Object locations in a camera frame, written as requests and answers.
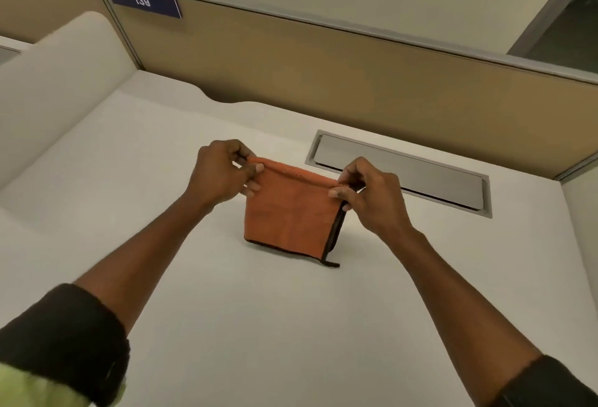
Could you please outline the long tan partition panel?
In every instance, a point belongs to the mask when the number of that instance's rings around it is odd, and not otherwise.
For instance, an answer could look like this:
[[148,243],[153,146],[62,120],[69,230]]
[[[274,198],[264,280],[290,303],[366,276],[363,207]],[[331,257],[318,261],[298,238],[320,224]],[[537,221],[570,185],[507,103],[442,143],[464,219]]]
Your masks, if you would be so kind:
[[113,9],[143,69],[546,178],[598,158],[598,78],[200,0]]

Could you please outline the white side partition panel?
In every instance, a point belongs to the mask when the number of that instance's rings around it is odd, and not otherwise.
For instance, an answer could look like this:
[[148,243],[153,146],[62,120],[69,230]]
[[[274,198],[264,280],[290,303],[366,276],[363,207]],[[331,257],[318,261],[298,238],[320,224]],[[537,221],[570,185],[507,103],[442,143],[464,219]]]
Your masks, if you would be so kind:
[[598,314],[598,158],[568,177],[562,189]]

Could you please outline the black sleeve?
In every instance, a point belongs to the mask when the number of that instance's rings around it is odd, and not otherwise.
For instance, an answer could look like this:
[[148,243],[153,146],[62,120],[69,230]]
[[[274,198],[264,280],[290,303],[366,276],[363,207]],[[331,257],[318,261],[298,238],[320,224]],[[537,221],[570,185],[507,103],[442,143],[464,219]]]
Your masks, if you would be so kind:
[[130,344],[114,313],[90,293],[60,284],[0,328],[6,362],[130,359]]
[[509,381],[488,407],[598,407],[598,394],[560,361],[542,356]]

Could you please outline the orange cloth with black trim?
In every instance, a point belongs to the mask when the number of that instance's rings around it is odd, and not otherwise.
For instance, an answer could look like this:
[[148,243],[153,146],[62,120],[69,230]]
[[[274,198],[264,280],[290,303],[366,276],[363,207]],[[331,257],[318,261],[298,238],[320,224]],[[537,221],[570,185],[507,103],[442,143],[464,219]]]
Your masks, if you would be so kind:
[[265,158],[248,163],[264,169],[255,176],[260,190],[246,200],[245,241],[340,267],[328,260],[346,216],[344,202],[328,195],[337,181]]

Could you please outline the person's left forearm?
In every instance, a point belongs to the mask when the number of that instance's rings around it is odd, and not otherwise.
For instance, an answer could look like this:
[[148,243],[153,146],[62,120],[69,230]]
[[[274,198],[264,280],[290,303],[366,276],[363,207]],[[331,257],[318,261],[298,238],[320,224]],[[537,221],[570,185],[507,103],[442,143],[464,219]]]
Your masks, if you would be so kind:
[[129,335],[182,244],[213,207],[184,192],[74,284],[114,313]]

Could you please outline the grey door frame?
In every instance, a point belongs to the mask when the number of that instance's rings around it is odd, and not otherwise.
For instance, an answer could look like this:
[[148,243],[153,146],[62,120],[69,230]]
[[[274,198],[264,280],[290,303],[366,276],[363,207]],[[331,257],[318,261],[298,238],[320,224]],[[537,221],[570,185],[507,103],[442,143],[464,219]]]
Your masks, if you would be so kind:
[[526,57],[572,1],[548,0],[514,42],[507,54]]

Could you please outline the person's right hand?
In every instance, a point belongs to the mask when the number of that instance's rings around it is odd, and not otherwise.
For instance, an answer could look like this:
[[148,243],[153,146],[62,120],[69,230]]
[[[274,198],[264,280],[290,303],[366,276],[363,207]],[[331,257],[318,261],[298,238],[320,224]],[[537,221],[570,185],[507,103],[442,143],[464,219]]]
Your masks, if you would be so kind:
[[397,175],[358,157],[343,169],[335,187],[350,187],[361,193],[363,209],[355,213],[361,224],[386,244],[416,235]]

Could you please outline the white curved desk divider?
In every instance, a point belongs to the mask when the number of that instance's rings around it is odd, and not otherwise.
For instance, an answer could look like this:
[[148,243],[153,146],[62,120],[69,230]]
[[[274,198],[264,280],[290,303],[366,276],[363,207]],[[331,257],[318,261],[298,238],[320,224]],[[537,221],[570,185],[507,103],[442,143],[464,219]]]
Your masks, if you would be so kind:
[[137,71],[94,11],[0,65],[0,190]]

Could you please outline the black left sleeve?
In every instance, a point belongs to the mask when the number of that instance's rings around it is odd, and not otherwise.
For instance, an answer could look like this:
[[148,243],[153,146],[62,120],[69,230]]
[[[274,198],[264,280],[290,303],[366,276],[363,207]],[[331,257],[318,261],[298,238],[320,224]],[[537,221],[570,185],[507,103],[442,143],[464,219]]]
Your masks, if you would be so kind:
[[130,359],[130,344],[114,313],[90,293],[60,284],[0,328],[6,362]]

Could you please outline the short tan partition panel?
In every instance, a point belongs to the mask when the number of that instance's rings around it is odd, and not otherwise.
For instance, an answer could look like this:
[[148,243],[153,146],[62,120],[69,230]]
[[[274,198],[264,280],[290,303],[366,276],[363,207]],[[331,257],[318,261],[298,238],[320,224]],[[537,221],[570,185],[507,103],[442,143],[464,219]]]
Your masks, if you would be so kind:
[[143,69],[110,0],[0,0],[0,36],[33,44],[87,11],[107,18],[132,61]]

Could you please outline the person's left hand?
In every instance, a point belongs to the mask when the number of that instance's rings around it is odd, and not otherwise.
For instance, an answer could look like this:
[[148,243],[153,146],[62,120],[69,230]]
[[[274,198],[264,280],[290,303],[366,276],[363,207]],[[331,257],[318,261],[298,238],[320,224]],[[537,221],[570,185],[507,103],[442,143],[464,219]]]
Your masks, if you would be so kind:
[[253,157],[250,149],[237,139],[215,140],[202,146],[183,197],[201,209],[212,209],[238,194],[252,196],[260,189],[254,181],[256,175],[235,173],[245,163],[251,163]]

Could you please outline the yellow-green shirt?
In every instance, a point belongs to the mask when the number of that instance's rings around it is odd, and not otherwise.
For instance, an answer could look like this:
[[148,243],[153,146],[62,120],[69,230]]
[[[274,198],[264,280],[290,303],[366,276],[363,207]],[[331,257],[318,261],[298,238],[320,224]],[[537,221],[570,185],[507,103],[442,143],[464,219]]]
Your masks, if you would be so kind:
[[115,407],[126,386],[128,359],[0,360],[0,407]]

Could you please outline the person's right forearm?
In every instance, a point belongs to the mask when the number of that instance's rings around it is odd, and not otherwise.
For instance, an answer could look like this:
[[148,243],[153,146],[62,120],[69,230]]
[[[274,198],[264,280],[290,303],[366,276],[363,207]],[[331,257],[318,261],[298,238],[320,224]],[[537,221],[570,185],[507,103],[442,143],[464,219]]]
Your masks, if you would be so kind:
[[380,239],[407,271],[468,395],[488,407],[542,352],[453,269],[423,233],[408,228]]

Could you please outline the black right sleeve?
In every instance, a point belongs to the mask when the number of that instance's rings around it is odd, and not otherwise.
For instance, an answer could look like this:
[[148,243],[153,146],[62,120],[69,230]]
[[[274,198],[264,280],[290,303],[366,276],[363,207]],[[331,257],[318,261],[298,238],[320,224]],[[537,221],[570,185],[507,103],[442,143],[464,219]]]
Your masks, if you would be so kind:
[[509,381],[488,407],[598,407],[598,394],[560,361],[542,356]]

